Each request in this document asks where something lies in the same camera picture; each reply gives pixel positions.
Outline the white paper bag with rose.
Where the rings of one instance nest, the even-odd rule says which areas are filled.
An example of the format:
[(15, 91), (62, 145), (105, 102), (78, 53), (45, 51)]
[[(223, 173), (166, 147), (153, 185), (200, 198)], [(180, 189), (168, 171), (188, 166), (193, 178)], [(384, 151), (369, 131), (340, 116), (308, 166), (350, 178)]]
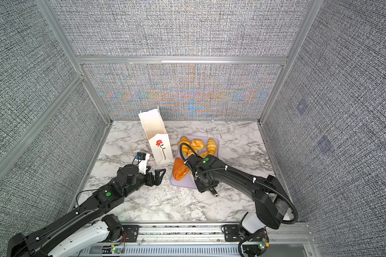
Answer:
[(158, 108), (138, 114), (157, 167), (174, 161), (172, 146)]

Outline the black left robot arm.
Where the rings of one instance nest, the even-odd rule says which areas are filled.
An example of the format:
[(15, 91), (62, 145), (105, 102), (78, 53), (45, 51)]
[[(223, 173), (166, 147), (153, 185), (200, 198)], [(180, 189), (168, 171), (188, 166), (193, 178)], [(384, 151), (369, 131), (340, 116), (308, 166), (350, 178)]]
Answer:
[(66, 215), (27, 236), (18, 233), (11, 237), (6, 255), (50, 257), (73, 233), (122, 204), (126, 197), (142, 186), (159, 186), (165, 173), (165, 169), (152, 173), (150, 167), (146, 173), (140, 173), (134, 164), (119, 168), (116, 177), (96, 189), (90, 197)]

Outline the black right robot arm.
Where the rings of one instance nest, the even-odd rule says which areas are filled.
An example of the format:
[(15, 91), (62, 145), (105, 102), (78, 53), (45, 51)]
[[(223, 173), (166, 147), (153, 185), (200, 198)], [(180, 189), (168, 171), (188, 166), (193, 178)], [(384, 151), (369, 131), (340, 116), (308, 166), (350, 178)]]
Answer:
[(210, 192), (216, 196), (216, 186), (224, 183), (253, 200), (255, 211), (246, 213), (237, 227), (240, 256), (263, 255), (270, 243), (267, 228), (277, 230), (281, 224), (298, 222), (296, 206), (275, 176), (264, 178), (245, 173), (211, 154), (200, 157), (192, 152), (189, 157), (181, 155), (181, 159), (191, 171), (200, 193)]

